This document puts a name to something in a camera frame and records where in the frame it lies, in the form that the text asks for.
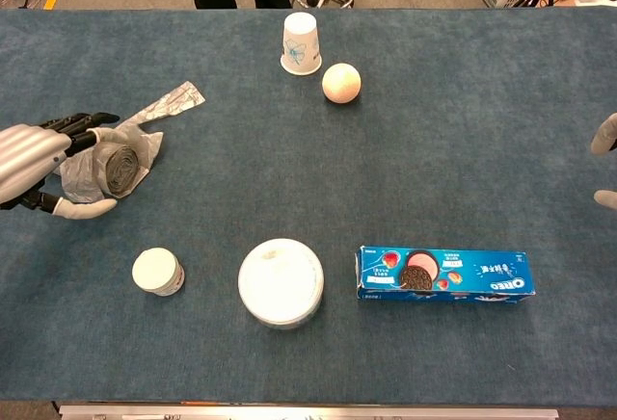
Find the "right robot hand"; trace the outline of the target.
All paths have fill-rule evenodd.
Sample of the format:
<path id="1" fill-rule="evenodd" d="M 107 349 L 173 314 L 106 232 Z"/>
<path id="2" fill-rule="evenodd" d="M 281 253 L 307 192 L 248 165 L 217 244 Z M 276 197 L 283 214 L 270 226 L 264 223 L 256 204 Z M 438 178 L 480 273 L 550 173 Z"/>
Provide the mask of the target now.
<path id="1" fill-rule="evenodd" d="M 590 151 L 594 155 L 605 155 L 616 148 L 617 114 L 611 114 L 597 129 L 591 144 Z M 617 207 L 615 191 L 598 190 L 594 193 L 594 200 L 600 205 L 612 210 Z"/>

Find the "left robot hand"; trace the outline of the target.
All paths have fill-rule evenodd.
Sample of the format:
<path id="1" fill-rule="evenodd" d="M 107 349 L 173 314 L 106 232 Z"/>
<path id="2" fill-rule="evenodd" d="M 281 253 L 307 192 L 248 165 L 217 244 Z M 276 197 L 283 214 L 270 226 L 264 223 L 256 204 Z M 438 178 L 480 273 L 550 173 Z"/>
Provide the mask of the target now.
<path id="1" fill-rule="evenodd" d="M 22 205 L 69 220 L 99 217 L 116 207 L 105 198 L 74 203 L 40 190 L 45 178 L 64 161 L 111 137 L 105 123 L 120 118 L 113 114 L 76 114 L 39 125 L 17 124 L 1 131 L 1 208 Z"/>

